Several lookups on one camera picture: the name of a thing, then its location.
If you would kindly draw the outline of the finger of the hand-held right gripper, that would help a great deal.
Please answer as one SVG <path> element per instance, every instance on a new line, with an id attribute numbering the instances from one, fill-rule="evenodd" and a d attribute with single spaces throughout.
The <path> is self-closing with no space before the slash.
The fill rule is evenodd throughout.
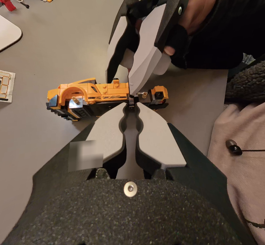
<path id="1" fill-rule="evenodd" d="M 134 96 L 148 81 L 159 62 L 162 52 L 154 45 L 166 4 L 153 9 L 142 21 L 140 42 L 134 55 L 133 66 L 128 75 L 130 95 Z"/>
<path id="2" fill-rule="evenodd" d="M 128 16 L 121 16 L 108 46 L 105 70 L 106 83 L 112 82 L 119 65 L 132 68 L 138 43 L 139 36 L 135 26 L 131 24 Z"/>

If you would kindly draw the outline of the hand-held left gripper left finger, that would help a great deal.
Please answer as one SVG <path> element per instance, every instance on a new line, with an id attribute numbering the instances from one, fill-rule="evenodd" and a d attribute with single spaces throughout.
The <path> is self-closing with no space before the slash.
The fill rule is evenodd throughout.
<path id="1" fill-rule="evenodd" d="M 124 131 L 127 128 L 125 102 L 107 111 L 95 121 L 87 141 L 96 141 L 96 149 L 103 154 L 102 166 L 111 179 L 116 179 L 118 170 L 127 159 Z"/>

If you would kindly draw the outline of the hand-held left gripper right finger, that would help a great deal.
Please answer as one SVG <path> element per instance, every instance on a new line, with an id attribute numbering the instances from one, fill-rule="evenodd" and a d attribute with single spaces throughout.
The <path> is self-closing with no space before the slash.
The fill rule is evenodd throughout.
<path id="1" fill-rule="evenodd" d="M 144 171 L 145 178 L 151 178 L 157 169 L 185 167 L 186 160 L 168 126 L 155 111 L 138 102 L 135 105 L 136 138 L 135 159 Z"/>

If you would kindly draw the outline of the orange black lego car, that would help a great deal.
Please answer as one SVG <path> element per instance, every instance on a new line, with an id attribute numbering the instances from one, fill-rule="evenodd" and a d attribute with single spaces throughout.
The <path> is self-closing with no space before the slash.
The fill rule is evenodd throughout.
<path id="1" fill-rule="evenodd" d="M 120 83 L 118 78 L 109 84 L 97 84 L 95 78 L 88 78 L 49 90 L 46 108 L 67 121 L 80 121 L 100 117 L 123 102 L 129 107 L 129 95 L 129 84 Z M 164 86 L 138 92 L 134 97 L 135 104 L 140 102 L 151 110 L 168 106 L 168 92 Z"/>

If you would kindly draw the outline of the lego sticker sheet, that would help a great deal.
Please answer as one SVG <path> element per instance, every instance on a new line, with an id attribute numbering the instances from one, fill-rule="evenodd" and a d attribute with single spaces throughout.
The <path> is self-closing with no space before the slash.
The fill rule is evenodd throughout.
<path id="1" fill-rule="evenodd" d="M 15 73 L 0 70 L 0 101 L 12 103 Z"/>

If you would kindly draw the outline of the red lego minifigure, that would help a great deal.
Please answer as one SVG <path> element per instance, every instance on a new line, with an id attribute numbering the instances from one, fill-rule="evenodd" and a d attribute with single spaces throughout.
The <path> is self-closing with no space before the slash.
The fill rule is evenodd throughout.
<path id="1" fill-rule="evenodd" d="M 11 0 L 0 0 L 0 2 L 7 8 L 8 11 L 12 12 L 16 10 L 16 7 L 12 4 Z"/>

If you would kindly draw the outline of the person's right hand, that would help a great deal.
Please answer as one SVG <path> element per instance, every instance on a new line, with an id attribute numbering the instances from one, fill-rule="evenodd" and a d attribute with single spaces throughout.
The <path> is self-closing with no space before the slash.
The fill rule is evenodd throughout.
<path id="1" fill-rule="evenodd" d="M 188 0 L 180 20 L 169 32 L 164 53 L 178 68 L 187 68 L 185 56 L 188 53 L 191 36 L 202 26 L 216 0 Z"/>

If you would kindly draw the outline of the black wired earphone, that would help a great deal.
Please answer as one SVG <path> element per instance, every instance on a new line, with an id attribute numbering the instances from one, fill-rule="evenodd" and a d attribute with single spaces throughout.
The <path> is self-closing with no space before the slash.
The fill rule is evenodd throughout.
<path id="1" fill-rule="evenodd" d="M 243 152 L 265 152 L 265 150 L 242 150 L 234 140 L 227 140 L 226 147 L 234 156 L 241 156 Z"/>

